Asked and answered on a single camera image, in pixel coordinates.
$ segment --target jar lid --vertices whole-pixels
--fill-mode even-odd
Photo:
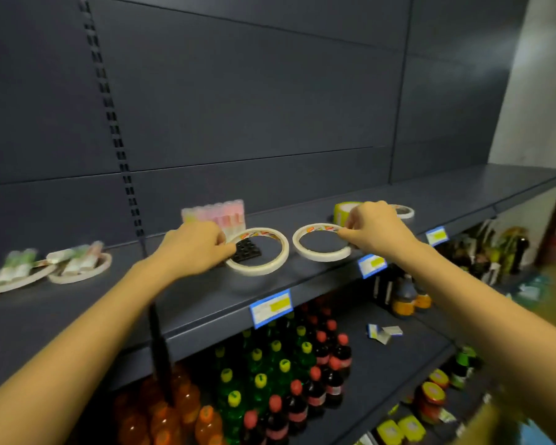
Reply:
[[[422,392],[429,403],[441,405],[445,402],[445,391],[435,383],[426,381],[422,384]]]

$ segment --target shelf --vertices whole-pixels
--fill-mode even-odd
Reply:
[[[35,284],[0,294],[0,385],[106,293],[141,259],[138,244],[109,248],[111,268],[86,281]],[[152,372],[148,320],[142,316],[108,375],[121,386]]]
[[[327,221],[338,202],[383,199],[414,208],[416,215],[408,226],[425,240],[424,233],[439,225],[444,225],[449,235],[457,234],[554,185],[556,169],[479,165],[259,212],[247,215],[246,221],[248,227],[274,228],[291,238],[301,225]],[[305,239],[319,251],[341,246],[329,232]],[[161,240],[161,235],[148,238],[148,252]],[[278,253],[274,241],[260,238],[256,244],[264,256]],[[157,301],[171,357],[182,359],[251,327],[249,305],[258,299],[290,288],[292,301],[298,305],[358,279],[356,259],[361,256],[356,250],[343,261],[319,263],[302,258],[291,246],[286,263],[267,276],[247,278],[221,267],[176,282]]]

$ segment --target white tape roll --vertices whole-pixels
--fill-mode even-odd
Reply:
[[[395,208],[397,212],[397,216],[402,220],[407,220],[408,218],[412,218],[414,216],[414,209],[409,208],[407,206],[402,205],[390,205]]]
[[[262,276],[268,273],[275,272],[277,269],[284,265],[288,258],[289,245],[288,240],[280,231],[272,230],[271,228],[249,228],[243,231],[239,235],[236,235],[230,240],[230,243],[237,243],[244,239],[249,239],[250,237],[269,237],[274,240],[280,241],[282,243],[282,251],[274,259],[274,261],[268,262],[263,265],[247,266],[242,264],[237,264],[237,262],[232,259],[227,259],[225,261],[226,265],[235,270],[237,273],[243,276]]]
[[[296,233],[292,236],[292,244],[295,246],[297,252],[307,259],[316,262],[332,262],[332,261],[339,261],[348,257],[352,249],[349,246],[345,246],[341,250],[336,252],[330,253],[319,253],[319,252],[312,252],[311,250],[305,248],[301,245],[301,237],[305,234],[309,234],[313,231],[332,231],[337,232],[340,229],[338,225],[334,225],[331,223],[313,223],[311,225],[305,225],[302,228],[299,228]]]

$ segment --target tape roll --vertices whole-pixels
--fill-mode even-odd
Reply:
[[[334,206],[334,223],[338,226],[345,227],[350,211],[361,204],[360,201],[344,201],[343,203],[336,204]]]
[[[249,228],[239,235],[233,237],[229,242],[237,243],[244,239],[249,239],[250,237],[269,237],[274,240],[280,241],[282,243],[282,251],[274,259],[274,261],[268,262],[267,264],[247,266],[243,264],[237,264],[237,262],[232,259],[227,259],[225,261],[226,265],[231,269],[235,270],[237,273],[243,276],[263,276],[268,273],[275,272],[277,269],[284,265],[288,258],[289,245],[288,240],[280,231],[272,230],[271,228]]]
[[[348,257],[352,251],[349,246],[345,246],[341,250],[336,252],[330,253],[319,253],[313,252],[303,245],[301,245],[301,237],[305,234],[309,234],[313,231],[331,231],[337,232],[340,229],[338,225],[334,225],[331,223],[313,223],[311,225],[305,225],[302,228],[299,228],[294,235],[292,236],[292,244],[295,246],[295,250],[299,253],[302,257],[305,257],[311,261],[316,262],[332,262],[332,261],[340,261],[345,257]]]
[[[397,212],[397,216],[402,220],[408,220],[408,218],[412,218],[414,216],[414,209],[409,208],[407,206],[402,205],[390,205],[395,208]]]

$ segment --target bottle label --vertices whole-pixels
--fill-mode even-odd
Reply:
[[[314,397],[314,396],[310,396],[307,398],[307,403],[309,403],[311,406],[322,406],[323,403],[326,402],[326,394],[324,393],[323,395],[321,395],[319,398]]]
[[[266,435],[272,440],[281,440],[286,437],[286,434],[288,434],[288,423],[279,431],[266,428]]]
[[[342,386],[332,387],[326,386],[326,392],[330,395],[340,395],[342,393]]]
[[[289,412],[288,419],[295,423],[302,422],[305,418],[307,418],[307,411],[308,408],[305,408],[303,412]]]

